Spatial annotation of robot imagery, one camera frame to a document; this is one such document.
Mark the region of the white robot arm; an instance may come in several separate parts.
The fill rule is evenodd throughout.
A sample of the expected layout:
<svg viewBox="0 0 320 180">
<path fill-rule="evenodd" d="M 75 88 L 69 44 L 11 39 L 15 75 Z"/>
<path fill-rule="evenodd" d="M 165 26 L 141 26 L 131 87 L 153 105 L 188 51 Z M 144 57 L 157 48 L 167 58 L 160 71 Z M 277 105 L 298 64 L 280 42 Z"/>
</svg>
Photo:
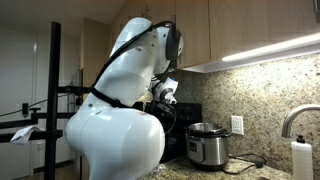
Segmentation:
<svg viewBox="0 0 320 180">
<path fill-rule="evenodd" d="M 174 103 L 178 82 L 157 78 L 177 60 L 183 38 L 171 21 L 128 21 L 90 93 L 65 128 L 66 139 L 89 164 L 89 180 L 138 180 L 158 165 L 165 132 L 153 115 L 135 109 L 146 92 Z"/>
</svg>

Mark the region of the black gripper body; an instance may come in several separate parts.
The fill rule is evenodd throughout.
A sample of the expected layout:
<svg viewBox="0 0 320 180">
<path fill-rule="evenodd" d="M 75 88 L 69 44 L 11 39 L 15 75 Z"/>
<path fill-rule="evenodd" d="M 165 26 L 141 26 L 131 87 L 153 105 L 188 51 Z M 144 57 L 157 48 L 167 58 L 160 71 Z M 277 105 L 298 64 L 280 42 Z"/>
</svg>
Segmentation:
<svg viewBox="0 0 320 180">
<path fill-rule="evenodd" d="M 153 101 L 151 105 L 151 113 L 159 117 L 174 117 L 174 108 L 169 104 L 163 104 Z"/>
</svg>

